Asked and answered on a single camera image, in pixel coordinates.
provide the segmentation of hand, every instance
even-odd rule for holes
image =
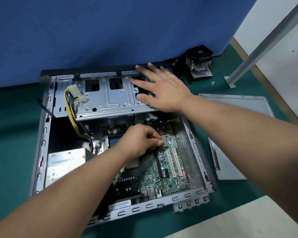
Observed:
[[[161,144],[161,136],[154,128],[148,125],[136,124],[129,127],[114,149],[125,154],[129,161],[142,156],[147,149],[155,149]]]
[[[138,94],[136,98],[163,112],[181,112],[187,98],[193,96],[193,94],[181,80],[162,66],[158,69],[153,64],[148,63],[148,67],[152,71],[138,65],[136,65],[136,70],[154,83],[136,79],[131,79],[130,82],[154,93],[156,97]]]

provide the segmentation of person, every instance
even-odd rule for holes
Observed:
[[[298,223],[298,127],[194,96],[163,67],[136,69],[152,82],[131,80],[155,98],[137,99],[163,112],[180,112],[198,125],[232,163]],[[0,237],[78,237],[119,170],[161,144],[150,126],[131,126],[114,148],[68,173],[0,221]]]

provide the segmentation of gray pole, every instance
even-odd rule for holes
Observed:
[[[284,38],[298,24],[298,4],[277,25],[277,27],[258,45],[258,47],[229,77],[224,77],[230,88],[235,88],[234,83],[239,80],[255,63],[257,63],[270,49]]]

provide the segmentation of motherboard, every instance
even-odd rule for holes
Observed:
[[[141,194],[144,200],[189,188],[179,147],[170,120],[143,120],[134,124],[153,127],[162,137],[162,144],[126,164],[112,185],[117,199]],[[114,147],[133,123],[102,128],[104,150]]]

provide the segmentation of blue fabric backdrop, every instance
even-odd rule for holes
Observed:
[[[42,69],[220,55],[256,0],[0,0],[0,87]]]

